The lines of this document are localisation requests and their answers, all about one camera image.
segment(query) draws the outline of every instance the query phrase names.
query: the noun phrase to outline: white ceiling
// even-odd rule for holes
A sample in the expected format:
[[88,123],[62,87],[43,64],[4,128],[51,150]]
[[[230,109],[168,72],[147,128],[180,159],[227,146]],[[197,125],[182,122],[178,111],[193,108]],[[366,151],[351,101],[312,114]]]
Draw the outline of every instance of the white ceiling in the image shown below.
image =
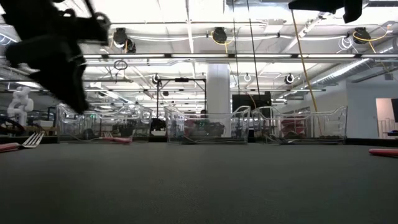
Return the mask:
[[[251,30],[249,27],[249,14],[247,8],[237,7],[235,14],[231,12],[231,9],[224,8],[223,0],[188,0],[189,14],[187,14],[186,1],[185,0],[91,0],[97,11],[105,13],[113,23],[110,35],[112,35],[116,27],[126,27],[128,34],[133,36],[141,37],[186,37],[188,38],[188,24],[187,19],[189,17],[191,21],[192,35],[194,37],[206,36],[206,33],[210,33],[214,27],[223,26],[226,28],[226,33],[229,37],[233,36],[234,25],[232,23],[233,18],[235,23],[235,29],[238,30],[237,38],[245,38],[251,36]],[[59,9],[73,8],[79,16],[88,16],[85,5],[82,0],[66,0],[61,4],[57,4]],[[298,24],[298,30],[305,27],[308,21],[312,21],[317,18],[318,12],[310,11],[295,11],[295,18]],[[365,8],[363,15],[360,19],[350,24],[344,24],[342,13],[338,11],[335,15],[328,16],[326,19],[321,20],[319,23],[312,28],[305,37],[333,37],[339,35],[345,35],[347,32],[352,33],[355,27],[366,27],[368,32],[371,33],[372,37],[379,37],[385,34],[385,25],[387,21],[397,21],[398,13],[397,8]],[[252,7],[250,13],[251,22],[253,23],[252,31],[254,37],[264,37],[264,29],[267,27],[266,24],[261,23],[266,19],[283,19],[285,20],[284,26],[280,30],[281,35],[287,35],[294,37],[295,31],[292,22],[290,11],[285,10],[283,7]],[[0,33],[6,35],[12,39],[18,40],[14,29],[10,26],[0,26]],[[387,35],[391,37],[395,34],[392,32]],[[272,38],[266,40],[255,40],[254,48],[257,54],[259,53],[280,53],[283,49],[288,46],[293,39],[286,38]],[[333,40],[322,40],[322,41],[309,41],[301,40],[302,49],[304,53],[328,53],[335,54],[340,50],[338,45],[341,39]],[[146,40],[134,40],[137,47],[137,53],[190,53],[191,48],[189,40],[175,41],[175,42],[153,42]],[[235,42],[228,45],[227,51],[229,53],[235,52]],[[84,53],[86,54],[104,54],[105,51],[109,53],[120,53],[121,50],[116,47],[105,47],[101,50],[101,47],[93,45],[81,45]],[[364,52],[369,50],[368,45],[353,44],[356,50]],[[253,53],[251,41],[236,41],[237,53]],[[341,53],[350,53],[353,48]],[[193,40],[193,52],[194,53],[225,53],[225,47],[223,45],[215,44],[211,38],[199,37]],[[299,49],[297,44],[293,45],[291,49],[288,49],[286,53],[298,53]],[[193,73],[192,63],[177,63],[173,66],[137,66],[136,68],[128,68],[125,71],[125,76],[134,81],[134,83],[104,83],[105,88],[150,88],[147,82],[150,83],[151,75],[158,73],[162,77],[192,77]],[[230,63],[231,72],[236,74],[236,63]],[[314,76],[333,64],[316,64],[306,63],[306,68],[309,70],[310,76]],[[207,63],[197,62],[194,63],[197,78],[203,78],[202,73],[207,72]],[[243,76],[246,73],[254,74],[253,63],[238,63],[239,73],[242,73],[239,79],[242,86],[255,85],[256,82],[247,83],[244,81]],[[300,75],[303,72],[301,63],[257,63],[257,71],[263,69],[263,74],[259,74],[260,86],[269,86],[272,88],[278,88],[284,85],[283,77],[277,77],[279,74],[286,75],[292,73],[294,75]],[[104,78],[109,79],[109,75],[105,67],[88,67],[86,69],[85,78]],[[187,88],[194,88],[195,84],[186,83],[183,86]],[[129,100],[136,100],[136,96],[142,96],[143,94],[137,93],[120,93]],[[191,95],[181,93],[171,93],[170,97],[193,97],[200,95],[200,91]]]

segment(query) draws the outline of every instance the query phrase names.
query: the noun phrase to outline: transparent plastic bin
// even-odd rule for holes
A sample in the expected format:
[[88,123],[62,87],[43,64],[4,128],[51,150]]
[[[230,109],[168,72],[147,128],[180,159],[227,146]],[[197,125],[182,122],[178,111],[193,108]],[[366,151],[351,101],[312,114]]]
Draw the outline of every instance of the transparent plastic bin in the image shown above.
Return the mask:
[[283,114],[271,106],[257,108],[252,111],[254,137],[267,144],[344,144],[347,109]]
[[83,115],[65,105],[57,106],[59,141],[112,142],[103,139],[111,136],[130,142],[147,142],[151,121],[152,110],[140,105],[124,105],[110,113],[86,111]]
[[171,144],[247,144],[250,107],[231,114],[188,114],[165,107],[167,142]]

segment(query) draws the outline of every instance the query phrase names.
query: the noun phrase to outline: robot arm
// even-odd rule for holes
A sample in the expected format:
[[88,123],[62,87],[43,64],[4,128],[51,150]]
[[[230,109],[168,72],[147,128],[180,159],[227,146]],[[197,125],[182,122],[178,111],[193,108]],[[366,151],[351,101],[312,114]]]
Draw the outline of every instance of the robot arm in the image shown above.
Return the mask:
[[85,59],[78,42],[108,45],[109,19],[94,12],[85,0],[90,18],[77,17],[73,9],[58,11],[63,0],[0,0],[5,22],[14,26],[21,41],[6,49],[12,67],[27,63],[39,70],[30,75],[78,113],[88,108],[81,77]]

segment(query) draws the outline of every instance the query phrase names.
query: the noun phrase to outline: ceiling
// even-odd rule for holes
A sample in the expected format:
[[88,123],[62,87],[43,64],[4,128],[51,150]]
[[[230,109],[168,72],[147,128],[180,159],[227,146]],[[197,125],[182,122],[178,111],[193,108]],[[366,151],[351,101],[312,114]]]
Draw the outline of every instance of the ceiling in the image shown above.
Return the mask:
[[[137,54],[224,54],[226,52],[230,54],[253,54],[253,47],[256,54],[299,53],[297,41],[295,41],[292,15],[286,6],[289,1],[275,1],[278,2],[275,4],[250,4],[250,13],[248,13],[247,5],[242,4],[235,5],[233,13],[231,6],[225,5],[224,0],[91,0],[91,2],[97,11],[105,13],[113,23],[109,32],[111,46],[99,47],[81,44],[85,54],[123,54],[123,49],[118,49],[111,41],[113,32],[117,27],[126,28],[127,34],[133,39],[137,47]],[[78,16],[88,16],[82,0],[66,0],[63,3],[56,4],[56,6],[61,10],[72,8]],[[363,15],[357,21],[345,24],[341,10],[335,15],[326,15],[323,19],[318,18],[319,12],[316,11],[295,11],[297,29],[299,32],[305,31],[305,34],[301,32],[302,50],[307,54],[366,52],[370,49],[368,44],[351,45],[350,40],[346,40],[348,44],[345,42],[349,47],[345,50],[342,49],[343,37],[347,33],[352,34],[355,27],[365,27],[372,38],[381,37],[386,33],[387,25],[391,24],[389,28],[391,32],[385,38],[373,42],[374,45],[378,45],[395,36],[395,30],[398,28],[395,22],[398,20],[396,12],[396,7],[365,7]],[[215,27],[224,27],[230,40],[232,40],[235,30],[236,41],[231,41],[227,48],[224,45],[216,44],[211,37],[206,36],[211,34]],[[19,40],[15,30],[6,24],[0,26],[0,34],[5,37],[3,40],[0,39],[0,44],[2,44],[0,51],[4,51],[4,48],[10,42]],[[211,63],[206,60],[192,60],[189,62],[176,61],[169,64],[164,59],[151,59],[150,63],[147,63],[146,59],[137,59],[134,60],[136,66],[128,66],[125,71],[118,73],[112,65],[101,65],[101,63],[105,63],[104,61],[91,62],[92,64],[86,69],[85,79],[109,80],[115,79],[117,74],[119,82],[115,80],[115,82],[102,83],[101,88],[104,89],[155,88],[151,80],[153,74],[156,73],[162,78],[205,78],[207,65]],[[230,62],[229,65],[231,86],[238,82],[237,77],[239,75],[241,88],[256,87],[256,72],[260,88],[291,88],[284,83],[284,77],[289,73],[300,77],[300,79],[296,78],[296,83],[304,81],[303,67],[299,62],[258,62],[256,64],[257,71],[253,62],[238,61],[238,64]],[[330,62],[305,64],[310,78],[334,65],[336,64]],[[246,74],[251,77],[248,82],[244,79]],[[121,82],[120,79],[122,78],[127,78],[131,82]],[[203,98],[204,96],[203,91],[194,82],[184,84],[170,82],[167,85],[167,88],[176,87],[196,88],[198,91],[191,93],[170,92],[168,97],[163,98],[184,99]],[[129,101],[155,103],[151,99],[151,95],[154,95],[155,92],[148,95],[138,92],[120,92],[117,94]],[[0,98],[6,99],[10,96],[0,95]],[[103,98],[96,93],[88,93],[88,98],[92,102],[114,101],[112,97],[105,96]],[[41,100],[40,97],[36,97],[35,102],[38,105],[45,106],[48,100]],[[203,104],[196,105],[193,102],[186,105],[189,108],[192,106],[199,110]]]

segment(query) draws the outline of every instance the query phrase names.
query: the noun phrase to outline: metal frame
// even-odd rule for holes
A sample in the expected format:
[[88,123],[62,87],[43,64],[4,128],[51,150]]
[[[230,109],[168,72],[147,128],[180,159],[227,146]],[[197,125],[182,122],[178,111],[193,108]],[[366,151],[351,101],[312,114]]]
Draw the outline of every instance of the metal frame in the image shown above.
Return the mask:
[[[162,85],[162,88],[159,88],[159,83],[161,81],[166,81],[166,83],[164,85]],[[157,80],[157,84],[156,84],[156,88],[157,88],[156,118],[159,118],[159,91],[162,90],[171,81],[174,81],[174,82],[194,81],[201,88],[201,90],[205,92],[205,109],[206,109],[206,105],[207,105],[207,83],[206,83],[206,78],[160,78],[160,79]],[[202,88],[197,81],[203,81],[205,83],[205,88]]]

